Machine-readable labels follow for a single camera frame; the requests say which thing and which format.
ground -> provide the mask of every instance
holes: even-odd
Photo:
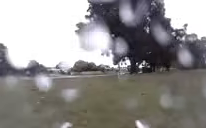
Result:
[[[34,80],[0,78],[0,128],[206,128],[206,70]]]

treeline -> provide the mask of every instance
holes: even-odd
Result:
[[[4,44],[0,43],[0,76],[34,76],[39,73],[47,73],[47,68],[34,60],[30,61],[26,68],[14,67],[8,58],[7,47]]]

large tree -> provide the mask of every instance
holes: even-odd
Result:
[[[81,29],[92,22],[104,23],[114,40],[111,50],[114,64],[118,64],[124,57],[131,63],[130,72],[138,71],[138,65],[145,60],[150,64],[151,70],[164,66],[169,70],[176,53],[181,45],[185,45],[197,60],[204,56],[206,39],[197,39],[191,46],[184,38],[187,37],[187,24],[181,29],[173,29],[171,19],[165,17],[163,0],[89,0],[89,14],[86,16],[89,23],[77,25],[79,34]],[[126,54],[116,52],[116,40],[122,38],[128,45]]]

grass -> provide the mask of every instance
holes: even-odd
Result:
[[[40,92],[33,80],[2,78],[0,128],[60,128],[63,122],[73,128],[134,128],[135,120],[151,128],[206,128],[205,80],[206,70],[54,79],[48,92]],[[77,97],[66,102],[65,89],[77,90]],[[170,99],[161,105],[163,94],[173,97],[172,106]]]

tree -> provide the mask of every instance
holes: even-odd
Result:
[[[0,43],[0,76],[15,73],[17,73],[17,70],[8,60],[8,49],[4,44]]]
[[[124,17],[126,11],[130,11],[130,19]],[[165,17],[163,2],[157,0],[114,0],[103,3],[89,0],[88,12],[90,14],[86,18],[89,19],[90,23],[103,22],[109,28],[113,40],[122,38],[128,44],[128,52],[119,55],[115,52],[116,43],[113,43],[111,50],[114,64],[118,64],[124,57],[128,57],[131,63],[131,73],[138,71],[138,63],[143,60],[146,60],[154,71],[157,65],[170,67],[173,59],[171,49],[175,47],[175,44],[171,43],[173,39],[170,38],[173,38],[172,32],[174,30],[170,25],[170,19]],[[85,26],[85,24],[79,23],[76,32]],[[163,36],[167,39],[161,39],[160,35],[157,35],[160,33],[158,29],[164,33]]]

